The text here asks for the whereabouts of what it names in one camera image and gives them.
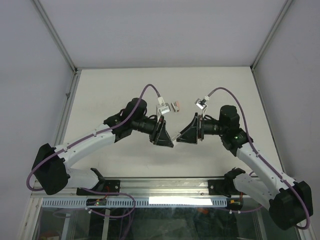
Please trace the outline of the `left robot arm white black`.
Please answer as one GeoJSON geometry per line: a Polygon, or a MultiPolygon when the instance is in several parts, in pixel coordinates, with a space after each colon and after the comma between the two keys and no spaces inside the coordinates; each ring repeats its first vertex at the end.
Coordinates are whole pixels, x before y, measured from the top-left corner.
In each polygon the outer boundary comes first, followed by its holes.
{"type": "Polygon", "coordinates": [[[171,108],[159,97],[155,109],[154,115],[147,116],[147,102],[133,98],[125,108],[105,119],[87,135],[56,146],[42,145],[31,168],[40,190],[49,196],[64,188],[89,189],[96,195],[102,193],[107,184],[97,169],[75,169],[73,165],[100,148],[130,136],[133,131],[148,135],[155,146],[174,147],[164,118],[171,108]]]}

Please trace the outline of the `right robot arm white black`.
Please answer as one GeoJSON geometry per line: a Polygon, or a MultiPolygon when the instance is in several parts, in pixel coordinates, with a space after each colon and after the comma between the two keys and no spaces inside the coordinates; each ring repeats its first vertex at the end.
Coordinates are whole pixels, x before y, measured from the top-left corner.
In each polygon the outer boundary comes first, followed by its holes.
{"type": "Polygon", "coordinates": [[[297,182],[272,166],[254,146],[253,139],[240,128],[240,116],[233,105],[220,108],[219,118],[195,114],[192,122],[176,139],[180,143],[197,144],[206,135],[219,136],[224,148],[244,162],[259,178],[253,179],[241,168],[234,168],[224,175],[218,191],[225,196],[238,192],[250,196],[263,206],[282,230],[302,221],[310,226],[313,215],[312,191],[305,182],[297,182]]]}

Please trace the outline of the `aluminium mounting rail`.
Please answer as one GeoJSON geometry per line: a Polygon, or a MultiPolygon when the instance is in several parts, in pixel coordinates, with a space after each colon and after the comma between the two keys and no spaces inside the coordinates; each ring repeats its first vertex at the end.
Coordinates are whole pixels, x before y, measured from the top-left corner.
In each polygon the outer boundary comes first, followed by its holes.
{"type": "Polygon", "coordinates": [[[184,178],[106,178],[107,186],[102,190],[105,195],[125,193],[134,198],[146,197],[223,197],[215,190],[223,177],[184,177],[184,178]]]}

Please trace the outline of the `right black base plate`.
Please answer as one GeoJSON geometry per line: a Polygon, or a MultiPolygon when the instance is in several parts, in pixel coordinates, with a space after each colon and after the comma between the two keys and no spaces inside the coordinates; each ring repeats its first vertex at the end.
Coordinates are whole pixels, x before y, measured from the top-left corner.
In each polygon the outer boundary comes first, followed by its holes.
{"type": "Polygon", "coordinates": [[[232,190],[230,183],[225,179],[209,179],[208,194],[210,196],[221,195],[230,198],[232,196],[232,190]]]}

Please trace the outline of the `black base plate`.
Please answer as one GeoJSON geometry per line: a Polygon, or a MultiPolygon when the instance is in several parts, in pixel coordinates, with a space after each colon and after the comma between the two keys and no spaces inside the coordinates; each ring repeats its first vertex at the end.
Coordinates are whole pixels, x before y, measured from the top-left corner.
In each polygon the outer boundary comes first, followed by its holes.
{"type": "Polygon", "coordinates": [[[232,196],[232,190],[230,183],[225,179],[209,179],[208,194],[210,196],[221,195],[230,198],[232,196]]]}
{"type": "Polygon", "coordinates": [[[77,188],[76,195],[77,196],[94,196],[98,195],[97,192],[101,193],[101,195],[106,195],[108,193],[119,193],[121,188],[121,181],[114,179],[104,179],[100,180],[96,186],[92,189],[85,190],[84,188],[77,188]]]}

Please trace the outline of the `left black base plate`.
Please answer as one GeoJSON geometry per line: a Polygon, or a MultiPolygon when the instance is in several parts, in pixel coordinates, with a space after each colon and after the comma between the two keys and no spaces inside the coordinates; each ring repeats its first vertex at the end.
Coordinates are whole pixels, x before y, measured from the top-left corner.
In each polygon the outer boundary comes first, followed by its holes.
{"type": "Polygon", "coordinates": [[[77,196],[94,196],[98,195],[97,192],[101,193],[101,195],[106,195],[108,193],[119,193],[121,188],[121,181],[114,179],[104,179],[100,180],[96,186],[92,189],[85,190],[84,188],[77,188],[76,195],[77,196]]]}

